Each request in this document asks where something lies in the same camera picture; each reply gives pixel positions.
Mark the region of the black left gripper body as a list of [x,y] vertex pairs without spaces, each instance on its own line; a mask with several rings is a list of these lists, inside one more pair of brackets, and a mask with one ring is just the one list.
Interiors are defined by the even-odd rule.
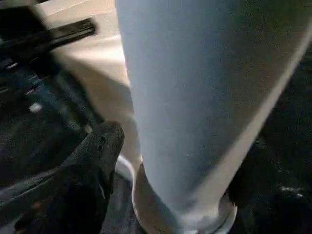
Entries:
[[28,60],[95,34],[91,18],[49,29],[28,6],[4,8],[0,10],[0,60]]

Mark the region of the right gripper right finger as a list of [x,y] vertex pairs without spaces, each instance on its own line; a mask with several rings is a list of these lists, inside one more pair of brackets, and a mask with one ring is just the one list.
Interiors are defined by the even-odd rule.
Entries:
[[232,234],[310,234],[312,189],[258,137],[229,185]]

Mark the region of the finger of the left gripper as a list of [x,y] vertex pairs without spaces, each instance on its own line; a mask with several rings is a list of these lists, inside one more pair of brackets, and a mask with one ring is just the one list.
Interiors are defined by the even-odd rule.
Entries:
[[0,72],[0,145],[33,142],[37,137],[83,139],[84,131],[71,131],[51,106],[51,79],[29,69]]
[[104,121],[81,83],[68,70],[57,66],[51,69],[51,93],[51,106],[71,131],[84,131]]

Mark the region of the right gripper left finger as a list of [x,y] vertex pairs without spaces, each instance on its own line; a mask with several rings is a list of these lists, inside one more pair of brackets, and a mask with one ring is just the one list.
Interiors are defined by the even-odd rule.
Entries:
[[123,142],[121,124],[103,122],[59,166],[2,188],[1,233],[100,233]]

